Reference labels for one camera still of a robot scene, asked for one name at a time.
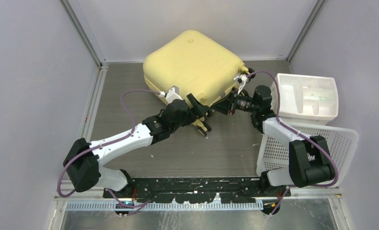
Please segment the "yellow hard-shell suitcase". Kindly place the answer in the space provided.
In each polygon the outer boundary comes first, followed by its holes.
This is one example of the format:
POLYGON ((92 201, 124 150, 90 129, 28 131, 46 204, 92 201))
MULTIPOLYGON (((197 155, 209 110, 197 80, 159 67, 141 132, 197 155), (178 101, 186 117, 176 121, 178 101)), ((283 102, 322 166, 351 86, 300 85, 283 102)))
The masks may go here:
MULTIPOLYGON (((222 45, 199 31, 187 30, 148 55, 143 62, 143 73, 150 90, 167 92, 177 86, 185 101, 191 93, 202 105, 211 108, 233 88, 238 90, 233 80, 238 74, 247 74, 250 81, 251 70, 222 45)), ((191 125, 205 134, 211 130, 207 119, 191 125)))

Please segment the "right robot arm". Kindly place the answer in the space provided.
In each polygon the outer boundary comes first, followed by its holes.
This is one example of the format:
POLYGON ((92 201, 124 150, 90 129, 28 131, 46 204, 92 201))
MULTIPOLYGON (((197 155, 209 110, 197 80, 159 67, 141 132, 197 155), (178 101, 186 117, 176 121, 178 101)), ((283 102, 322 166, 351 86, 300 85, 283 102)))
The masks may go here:
POLYGON ((237 110, 251 114, 251 123, 261 133, 275 139, 288 150, 288 166, 261 173, 260 190, 272 196, 279 186, 333 186, 339 179, 330 157, 327 141, 322 136, 309 136, 287 125, 271 108, 271 90, 257 86, 253 96, 233 88, 223 99, 212 104, 212 110, 224 115, 237 110))

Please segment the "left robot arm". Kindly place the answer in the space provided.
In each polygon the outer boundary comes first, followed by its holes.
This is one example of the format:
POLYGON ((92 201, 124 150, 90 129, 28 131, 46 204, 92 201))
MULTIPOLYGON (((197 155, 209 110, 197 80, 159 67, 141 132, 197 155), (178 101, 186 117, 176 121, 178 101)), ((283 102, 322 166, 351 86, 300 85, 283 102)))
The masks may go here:
POLYGON ((74 192, 85 192, 97 186, 114 190, 122 198, 131 196, 133 185, 127 181, 126 173, 104 165, 130 151, 168 139, 178 128, 212 115, 211 108, 202 105, 192 94, 187 95, 188 101, 174 92, 155 94, 168 102, 159 114, 110 138, 92 142, 80 138, 74 142, 63 162, 62 172, 68 174, 74 192))

